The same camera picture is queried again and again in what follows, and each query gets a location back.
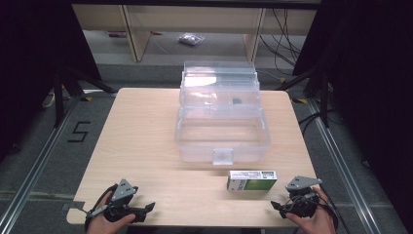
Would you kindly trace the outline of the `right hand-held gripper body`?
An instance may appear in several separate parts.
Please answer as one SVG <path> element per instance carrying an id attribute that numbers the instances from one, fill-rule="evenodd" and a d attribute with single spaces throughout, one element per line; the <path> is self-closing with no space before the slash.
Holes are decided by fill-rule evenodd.
<path id="1" fill-rule="evenodd" d="M 312 188 L 322 184 L 319 178 L 297 175 L 285 188 L 289 192 L 290 204 L 285 205 L 288 213 L 299 217 L 312 217 L 319 204 L 319 195 Z"/>

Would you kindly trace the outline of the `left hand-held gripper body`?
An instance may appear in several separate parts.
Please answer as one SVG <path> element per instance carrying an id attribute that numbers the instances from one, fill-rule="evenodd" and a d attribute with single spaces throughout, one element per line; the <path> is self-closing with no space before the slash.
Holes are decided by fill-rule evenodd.
<path id="1" fill-rule="evenodd" d="M 129 202 L 137 192 L 137 186 L 132 186 L 124 178 L 115 186 L 115 190 L 106 200 L 106 210 L 103 212 L 105 218 L 115 222 L 126 215 L 134 214 Z"/>

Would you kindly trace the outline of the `person's right hand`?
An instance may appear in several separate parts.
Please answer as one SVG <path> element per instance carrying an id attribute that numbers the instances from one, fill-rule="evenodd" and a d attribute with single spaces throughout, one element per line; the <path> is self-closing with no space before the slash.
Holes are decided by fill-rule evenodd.
<path id="1" fill-rule="evenodd" d="M 319 206 L 310 218 L 302 218 L 296 214 L 287 213 L 286 217 L 298 226 L 296 234 L 336 234 L 334 218 L 325 209 L 328 198 L 318 187 L 313 190 L 319 195 Z"/>

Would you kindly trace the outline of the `person's left hand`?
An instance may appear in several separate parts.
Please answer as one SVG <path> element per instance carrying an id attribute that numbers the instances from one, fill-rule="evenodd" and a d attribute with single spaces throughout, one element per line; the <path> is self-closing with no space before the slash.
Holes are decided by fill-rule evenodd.
<path id="1" fill-rule="evenodd" d="M 134 214 L 128 214 L 115 222 L 111 222 L 103 214 L 99 214 L 91 220 L 86 234 L 117 234 L 121 228 L 129 225 L 134 219 Z"/>

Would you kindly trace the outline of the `green and white carton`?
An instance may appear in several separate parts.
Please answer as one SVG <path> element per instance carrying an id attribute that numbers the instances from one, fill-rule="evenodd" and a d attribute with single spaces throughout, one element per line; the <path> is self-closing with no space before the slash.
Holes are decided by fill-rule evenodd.
<path id="1" fill-rule="evenodd" d="M 268 191 L 277 180 L 275 171 L 230 171 L 226 187 L 228 191 Z"/>

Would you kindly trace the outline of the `clear plastic storage box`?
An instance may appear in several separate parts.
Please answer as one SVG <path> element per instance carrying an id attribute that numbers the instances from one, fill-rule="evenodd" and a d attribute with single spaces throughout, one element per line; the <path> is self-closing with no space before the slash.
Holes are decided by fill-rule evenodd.
<path id="1" fill-rule="evenodd" d="M 233 104 L 241 98 L 243 104 Z M 260 83 L 247 61 L 186 61 L 174 141 L 185 162 L 257 162 L 271 143 Z"/>

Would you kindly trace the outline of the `black metal stand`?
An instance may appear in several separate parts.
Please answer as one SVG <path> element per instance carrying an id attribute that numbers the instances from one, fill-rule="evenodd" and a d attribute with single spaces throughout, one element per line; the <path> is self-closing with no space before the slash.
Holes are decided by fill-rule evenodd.
<path id="1" fill-rule="evenodd" d="M 320 110 L 317 116 L 320 117 L 324 126 L 328 128 L 328 76 L 319 64 L 296 76 L 291 81 L 281 84 L 276 88 L 276 91 L 286 91 L 306 79 L 308 79 L 308 83 L 304 89 L 304 95 L 307 98 L 313 98 L 317 93 L 320 93 Z"/>
<path id="2" fill-rule="evenodd" d="M 79 80 L 84 80 L 87 83 L 99 88 L 108 94 L 116 94 L 117 90 L 107 86 L 101 80 L 93 78 L 86 73 L 67 65 L 61 65 L 57 70 L 54 78 L 54 92 L 56 104 L 56 120 L 57 127 L 63 120 L 63 90 L 66 90 L 71 97 L 79 98 L 85 94 L 79 84 Z"/>

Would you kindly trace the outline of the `black curtain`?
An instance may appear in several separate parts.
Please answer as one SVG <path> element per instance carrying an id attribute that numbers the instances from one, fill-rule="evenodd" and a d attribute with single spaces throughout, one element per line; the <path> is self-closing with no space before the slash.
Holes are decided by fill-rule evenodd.
<path id="1" fill-rule="evenodd" d="M 296 74 L 325 70 L 348 128 L 413 234 L 413 0 L 316 0 Z"/>
<path id="2" fill-rule="evenodd" d="M 0 162 L 64 67 L 100 78 L 72 0 L 0 0 Z"/>

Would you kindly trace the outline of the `clear plastic bag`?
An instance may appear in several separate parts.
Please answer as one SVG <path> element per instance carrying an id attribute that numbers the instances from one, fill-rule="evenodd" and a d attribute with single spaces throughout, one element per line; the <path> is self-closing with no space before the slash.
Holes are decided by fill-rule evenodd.
<path id="1" fill-rule="evenodd" d="M 205 37 L 196 33 L 183 33 L 178 36 L 178 42 L 188 46 L 197 46 L 205 41 Z"/>

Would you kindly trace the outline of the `wooden shelf unit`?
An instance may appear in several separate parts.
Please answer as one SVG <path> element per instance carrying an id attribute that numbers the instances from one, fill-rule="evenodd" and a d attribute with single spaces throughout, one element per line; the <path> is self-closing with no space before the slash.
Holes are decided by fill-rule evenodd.
<path id="1" fill-rule="evenodd" d="M 314 10 L 74 4 L 84 30 L 124 31 L 131 57 L 142 60 L 152 31 L 241 34 L 247 59 L 254 61 L 261 34 L 305 36 Z"/>

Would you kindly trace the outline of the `metal floor rail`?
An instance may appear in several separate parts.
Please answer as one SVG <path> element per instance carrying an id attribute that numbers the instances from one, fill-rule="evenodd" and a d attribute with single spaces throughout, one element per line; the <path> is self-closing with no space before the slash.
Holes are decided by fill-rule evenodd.
<path id="1" fill-rule="evenodd" d="M 321 110 L 317 106 L 317 103 L 310 99 L 308 101 L 310 111 L 313 114 L 317 114 L 317 126 L 321 137 L 323 138 L 324 143 L 329 151 L 330 156 L 332 157 L 332 161 L 338 171 L 339 176 L 341 177 L 344 187 L 347 190 L 347 193 L 355 207 L 357 215 L 366 231 L 367 234 L 382 234 L 382 231 L 371 211 L 369 208 L 364 196 L 362 195 L 357 183 L 348 167 L 345 159 L 338 148 L 338 145 L 329 130 L 328 127 L 325 126 L 324 121 L 321 119 Z"/>
<path id="2" fill-rule="evenodd" d="M 63 116 L 59 120 L 47 120 L 44 114 L 54 110 L 40 111 L 25 132 L 20 150 L 13 150 L 0 164 L 0 234 L 9 234 L 13 229 L 28 197 L 46 167 L 52 151 L 79 97 L 70 97 L 63 103 Z"/>

